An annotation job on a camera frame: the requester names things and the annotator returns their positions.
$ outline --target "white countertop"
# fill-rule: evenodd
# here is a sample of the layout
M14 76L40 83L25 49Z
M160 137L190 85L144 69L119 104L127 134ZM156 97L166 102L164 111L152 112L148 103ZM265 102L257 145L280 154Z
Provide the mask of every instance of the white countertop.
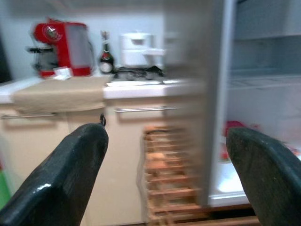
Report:
M38 77L32 77L21 81L7 82L0 85L0 104L12 104L11 95L21 89L43 81ZM144 97L168 97L180 95L202 94L205 91L204 83L191 80L167 80L158 85L140 86L111 86L104 87L105 99L144 98Z

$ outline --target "drawer handle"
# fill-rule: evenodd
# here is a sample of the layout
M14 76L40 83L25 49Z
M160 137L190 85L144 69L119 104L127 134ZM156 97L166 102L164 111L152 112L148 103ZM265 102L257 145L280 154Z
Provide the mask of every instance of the drawer handle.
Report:
M56 113L43 113L43 114L16 114L16 115L8 115L3 114L0 116L1 119L27 119L27 118L44 118L44 117L53 117L56 116Z
M176 110L179 109L178 107L147 107L147 108L132 108L132 109L121 109L116 108L116 113L126 113L126 112L154 112L154 111L169 111L169 110Z

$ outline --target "open refrigerator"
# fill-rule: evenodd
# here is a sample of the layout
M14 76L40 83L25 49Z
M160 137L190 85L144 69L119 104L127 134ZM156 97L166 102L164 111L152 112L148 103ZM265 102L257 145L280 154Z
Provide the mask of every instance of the open refrigerator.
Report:
M166 70L206 84L202 206L247 204L225 154L228 128L276 138L300 157L301 2L166 1Z

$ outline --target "coffee machine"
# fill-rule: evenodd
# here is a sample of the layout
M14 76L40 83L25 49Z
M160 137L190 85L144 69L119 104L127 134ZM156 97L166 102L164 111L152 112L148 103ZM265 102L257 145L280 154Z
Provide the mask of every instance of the coffee machine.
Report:
M68 67L73 76L89 76L93 65L92 46L87 36L87 26L77 22L63 22L48 19L46 23L35 25L35 40L43 42L44 47L29 48L38 54L34 64L41 77L55 74L54 69Z

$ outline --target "cloth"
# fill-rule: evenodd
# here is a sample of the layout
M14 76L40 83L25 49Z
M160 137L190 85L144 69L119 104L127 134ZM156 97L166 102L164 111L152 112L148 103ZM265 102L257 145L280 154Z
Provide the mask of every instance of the cloth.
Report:
M15 92L15 108L23 113L59 113L103 108L107 77L45 80Z

